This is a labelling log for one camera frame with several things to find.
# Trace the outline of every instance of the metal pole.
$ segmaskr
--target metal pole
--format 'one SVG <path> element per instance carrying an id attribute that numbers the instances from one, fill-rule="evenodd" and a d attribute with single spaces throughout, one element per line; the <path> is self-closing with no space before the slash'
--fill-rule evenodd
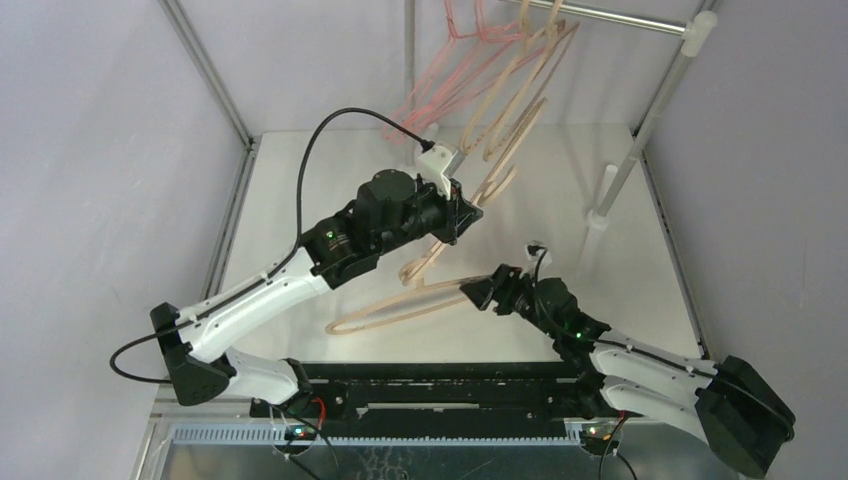
<path id="1" fill-rule="evenodd" d="M 702 8 L 709 8 L 717 4 L 717 1 L 706 1 L 702 5 Z M 671 96 L 674 95 L 674 91 L 680 84 L 683 74 L 686 73 L 686 69 L 689 68 L 692 59 L 700 52 L 710 32 L 716 26 L 716 22 L 717 17 L 713 11 L 702 10 L 689 23 L 686 35 L 683 37 L 683 44 L 677 51 L 674 61 L 668 69 L 668 73 L 663 78 L 660 88 L 657 90 L 657 94 L 648 108 L 648 113 L 645 114 L 645 119 L 639 126 L 639 131 L 636 133 L 636 138 L 633 139 L 633 145 L 630 146 L 627 157 L 625 157 L 624 161 L 618 167 L 618 172 L 615 174 L 609 190 L 607 190 L 604 199 L 594 212 L 598 217 L 606 217 L 607 213 L 609 213 L 613 202 L 615 202 L 616 197 L 621 192 L 621 188 L 624 186 L 624 182 L 627 180 L 627 176 L 630 175 L 630 171 L 633 170 L 636 162 L 642 157 L 642 151 L 648 143 L 651 134 L 656 130 L 659 119 L 662 117 L 665 108 L 668 106 L 668 102 L 671 100 Z"/>
<path id="2" fill-rule="evenodd" d="M 521 0 L 508 0 L 513 3 L 521 3 Z M 550 0 L 530 0 L 530 6 L 551 9 L 553 2 Z M 670 20 L 667 18 L 648 17 L 644 15 L 636 15 L 632 13 L 616 12 L 605 8 L 593 7 L 591 5 L 581 5 L 579 3 L 563 3 L 559 7 L 562 13 L 577 15 L 587 18 L 595 18 L 607 22 L 617 23 L 619 25 L 629 25 L 631 27 L 643 28 L 654 32 L 662 32 L 670 35 L 683 36 L 686 32 L 687 22 L 678 20 Z"/>
<path id="3" fill-rule="evenodd" d="M 415 88 L 415 0 L 406 0 L 403 5 L 403 61 L 404 86 L 406 95 L 412 95 Z M 415 145 L 410 142 L 406 162 L 415 165 Z"/>
<path id="4" fill-rule="evenodd" d="M 165 15 L 168 16 L 168 19 L 171 20 L 171 24 L 183 42 L 186 52 L 191 57 L 195 67 L 197 67 L 200 76 L 206 82 L 206 86 L 209 87 L 209 91 L 212 92 L 212 96 L 215 97 L 218 105 L 224 111 L 224 115 L 227 117 L 233 130 L 235 130 L 239 140 L 241 140 L 241 143 L 245 147 L 249 147 L 252 139 L 247 125 L 245 125 L 244 120 L 236 109 L 236 105 L 232 97 L 230 97 L 229 92 L 227 92 L 221 76 L 218 75 L 218 70 L 212 64 L 209 54 L 203 48 L 200 37 L 197 36 L 197 32 L 191 25 L 183 6 L 179 0 L 159 0 L 159 5 L 162 7 Z"/>
<path id="5" fill-rule="evenodd" d="M 624 158 L 621 165 L 619 165 L 618 172 L 615 174 L 615 178 L 612 180 L 609 190 L 607 190 L 606 195 L 604 195 L 604 199 L 601 201 L 601 204 L 596 210 L 596 213 L 599 216 L 607 216 L 610 207 L 612 207 L 613 202 L 615 202 L 616 197 L 619 192 L 621 192 L 621 188 L 624 186 L 627 176 L 630 175 L 630 171 L 633 170 L 633 167 L 642 156 L 642 150 L 645 148 L 645 144 L 648 143 L 648 139 L 651 134 L 654 133 L 654 129 L 656 129 L 657 123 L 665 111 L 665 107 L 668 106 L 668 102 L 671 100 L 674 90 L 677 89 L 677 85 L 683 78 L 683 74 L 686 72 L 690 63 L 692 63 L 692 57 L 688 57 L 683 55 L 681 52 L 677 52 L 677 55 L 674 57 L 674 61 L 671 63 L 671 67 L 668 70 L 668 74 L 665 79 L 663 79 L 663 82 L 657 91 L 654 102 L 651 104 L 651 107 L 648 109 L 648 113 L 645 115 L 645 120 L 639 127 L 639 132 L 636 134 L 636 138 L 633 139 L 633 145 L 630 146 L 627 156 Z"/>

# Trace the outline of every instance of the white plastic casing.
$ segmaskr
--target white plastic casing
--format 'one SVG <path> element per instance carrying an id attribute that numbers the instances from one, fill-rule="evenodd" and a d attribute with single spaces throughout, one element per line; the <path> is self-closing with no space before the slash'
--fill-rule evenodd
<path id="1" fill-rule="evenodd" d="M 261 286 L 230 305 L 197 321 L 195 325 L 180 330 L 179 335 L 183 343 L 191 344 L 189 355 L 207 363 L 217 360 L 233 343 L 254 328 L 298 303 L 330 291 L 323 277 L 312 275 L 309 271 L 313 265 L 309 254 L 301 248 L 273 278 L 268 277 L 268 272 L 272 271 L 276 264 L 224 293 L 181 309 L 178 324 L 196 318 L 201 312 L 226 301 L 246 286 L 257 281 L 262 282 Z"/>

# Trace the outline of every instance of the wooden hanger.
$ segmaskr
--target wooden hanger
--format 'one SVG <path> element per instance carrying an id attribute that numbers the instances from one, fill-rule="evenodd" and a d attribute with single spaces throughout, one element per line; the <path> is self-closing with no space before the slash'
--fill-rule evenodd
<path id="1" fill-rule="evenodd" d="M 475 205 L 485 205 L 486 203 L 494 199 L 496 196 L 498 196 L 501 192 L 503 192 L 509 182 L 512 181 L 516 172 L 514 167 L 510 169 L 504 179 L 500 182 L 495 182 L 495 177 L 497 177 L 500 171 L 509 162 L 513 153 L 515 153 L 515 150 L 524 140 L 524 137 L 536 123 L 536 120 L 539 118 L 539 114 L 541 113 L 547 101 L 548 100 L 546 98 L 542 98 L 541 100 L 536 102 L 533 108 L 530 109 L 528 115 L 524 117 L 522 125 L 516 129 L 515 135 L 510 139 L 509 145 L 507 145 L 506 150 L 504 150 L 503 154 L 495 163 L 492 170 L 489 172 L 489 175 L 486 176 L 486 179 L 483 181 L 483 183 L 480 184 L 480 187 L 477 189 L 477 192 L 474 194 L 474 196 L 472 196 L 471 203 L 474 203 Z M 413 260 L 401 269 L 401 282 L 404 285 L 408 285 L 409 282 L 415 280 L 416 283 L 414 289 L 387 298 L 385 300 L 372 303 L 367 307 L 357 310 L 342 318 L 336 319 L 325 327 L 325 331 L 330 335 L 346 335 L 349 333 L 391 325 L 393 323 L 401 322 L 403 320 L 410 320 L 465 302 L 465 295 L 459 291 L 459 286 L 468 281 L 485 278 L 485 276 L 458 278 L 455 280 L 448 280 L 433 285 L 424 284 L 424 279 L 422 277 L 424 270 L 428 266 L 432 265 L 433 262 L 435 262 L 436 257 L 438 257 L 442 250 L 444 250 L 445 245 L 446 244 L 441 242 L 434 243 L 424 257 Z M 391 307 L 399 307 L 404 304 L 412 304 L 424 295 L 431 294 L 439 290 L 452 290 L 453 294 L 451 295 L 451 299 L 439 303 L 437 305 L 431 305 L 426 308 L 416 310 L 414 312 L 404 313 L 402 315 L 397 315 L 388 319 L 374 320 L 368 323 L 356 325 L 354 327 L 340 328 L 343 325 L 367 319 L 369 316 L 379 313 L 381 310 Z"/>
<path id="2" fill-rule="evenodd" d="M 576 22 L 574 24 L 567 25 L 564 20 L 556 21 L 556 16 L 559 11 L 559 6 L 561 4 L 562 0 L 555 1 L 552 5 L 551 13 L 548 16 L 548 23 L 545 25 L 545 27 L 535 32 L 531 32 L 530 22 L 527 16 L 529 0 L 524 0 L 522 2 L 519 20 L 522 34 L 524 35 L 522 51 L 512 58 L 507 68 L 494 82 L 492 88 L 489 90 L 489 93 L 486 96 L 486 99 L 483 101 L 483 104 L 480 105 L 480 107 L 472 117 L 471 122 L 468 126 L 466 126 L 465 130 L 463 131 L 462 139 L 460 141 L 460 149 L 466 154 L 470 153 L 470 151 L 476 148 L 482 142 L 483 139 L 485 139 L 486 137 L 489 138 L 486 147 L 483 151 L 483 159 L 487 162 L 495 156 L 496 152 L 500 150 L 501 147 L 504 146 L 504 144 L 506 144 L 506 147 L 504 148 L 501 155 L 498 157 L 498 160 L 494 163 L 489 173 L 486 175 L 486 178 L 478 187 L 477 191 L 472 195 L 470 201 L 473 205 L 483 207 L 489 204 L 506 189 L 506 187 L 515 178 L 515 175 L 517 174 L 518 170 L 513 165 L 509 168 L 506 174 L 503 175 L 503 178 L 501 180 L 497 180 L 497 178 L 506 168 L 509 161 L 512 159 L 512 156 L 515 151 L 524 141 L 525 137 L 527 136 L 527 133 L 529 133 L 530 129 L 533 127 L 533 125 L 535 125 L 540 113 L 547 104 L 547 99 L 541 98 L 541 94 L 547 87 L 554 72 L 557 70 L 560 63 L 562 62 L 562 59 L 565 57 L 565 54 L 568 51 L 569 46 L 571 45 L 574 33 L 576 32 L 579 26 L 579 24 L 577 24 Z M 495 96 L 500 93 L 500 90 L 503 88 L 506 79 L 512 72 L 515 71 L 520 61 L 524 60 L 526 62 L 527 51 L 542 38 L 546 39 L 546 43 L 541 51 L 541 55 L 539 55 L 536 64 L 534 64 L 525 82 L 510 98 L 510 101 L 507 103 L 507 106 L 496 117 L 495 122 L 492 125 L 489 125 L 483 131 L 483 133 L 478 136 L 477 139 L 474 140 L 474 142 L 469 142 L 470 135 L 474 128 L 476 128 L 476 124 L 480 121 L 480 119 L 486 113 L 488 108 L 491 106 L 491 103 L 494 100 Z M 550 59 L 553 57 L 557 48 L 560 46 L 562 46 L 562 48 L 560 50 L 559 56 L 557 57 L 556 61 L 548 71 L 547 75 L 545 76 L 539 87 L 536 89 L 535 93 L 533 94 L 530 101 L 527 103 L 526 107 L 518 115 L 515 124 L 507 130 L 507 132 L 503 135 L 502 138 L 498 138 L 498 135 L 503 130 L 506 121 L 511 117 L 512 112 L 521 103 L 521 100 L 527 93 L 527 90 L 530 85 L 536 79 L 538 79 L 539 75 L 544 70 L 545 66 L 548 64 Z M 476 280 L 482 277 L 459 278 L 455 280 L 436 283 L 433 285 L 426 285 L 424 283 L 424 271 L 435 263 L 436 259 L 442 253 L 442 251 L 444 251 L 446 246 L 447 245 L 444 243 L 435 242 L 427 251 L 427 253 L 424 254 L 423 257 L 415 259 L 401 268 L 398 274 L 401 283 L 403 285 L 409 285 L 411 283 L 414 283 L 415 288 L 413 288 L 413 290 L 373 303 L 347 316 L 339 318 L 327 325 L 325 329 L 326 332 L 332 335 L 343 335 L 363 330 L 369 330 L 377 327 L 391 325 L 393 323 L 401 322 L 403 320 L 417 318 L 422 315 L 433 313 L 466 301 L 465 296 L 459 291 L 458 287 L 467 281 Z M 388 319 L 374 320 L 367 323 L 361 323 L 354 327 L 340 328 L 343 325 L 367 319 L 368 317 L 379 313 L 382 310 L 391 307 L 399 307 L 404 304 L 412 304 L 424 295 L 432 294 L 433 292 L 439 290 L 453 290 L 454 294 L 451 295 L 452 298 L 450 300 L 444 301 L 437 305 L 431 305 L 423 309 L 404 313 Z"/>

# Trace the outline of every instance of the black base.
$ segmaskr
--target black base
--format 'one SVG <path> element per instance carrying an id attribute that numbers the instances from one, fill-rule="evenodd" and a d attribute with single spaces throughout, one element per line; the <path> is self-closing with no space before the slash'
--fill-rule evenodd
<path id="1" fill-rule="evenodd" d="M 486 364 L 303 364 L 327 408 L 330 437 L 531 438 L 563 436 L 561 419 L 580 416 L 561 362 Z M 410 409 L 409 404 L 438 404 Z M 358 408 L 366 408 L 360 416 Z M 304 404 L 315 418 L 320 407 Z M 267 418 L 268 404 L 250 416 Z M 598 416 L 615 418 L 612 409 Z"/>

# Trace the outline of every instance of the white bracket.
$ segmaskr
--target white bracket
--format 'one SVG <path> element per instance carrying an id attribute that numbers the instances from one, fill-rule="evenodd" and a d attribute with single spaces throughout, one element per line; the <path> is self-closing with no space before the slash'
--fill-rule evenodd
<path id="1" fill-rule="evenodd" d="M 604 176 L 601 178 L 601 183 L 598 185 L 598 191 L 595 193 L 595 205 L 589 213 L 586 214 L 586 238 L 583 241 L 583 249 L 580 250 L 580 260 L 577 263 L 577 277 L 585 277 L 595 268 L 595 257 L 598 253 L 598 244 L 601 243 L 601 237 L 609 226 L 609 217 L 602 217 L 596 213 L 598 204 L 604 199 L 612 185 L 612 180 L 615 174 L 618 173 L 616 165 L 607 165 L 604 169 Z"/>
<path id="2" fill-rule="evenodd" d="M 439 193 L 448 200 L 451 199 L 450 179 L 462 161 L 465 154 L 454 150 L 445 144 L 437 143 L 433 148 L 422 153 L 415 159 L 415 167 L 421 178 L 436 184 Z"/>

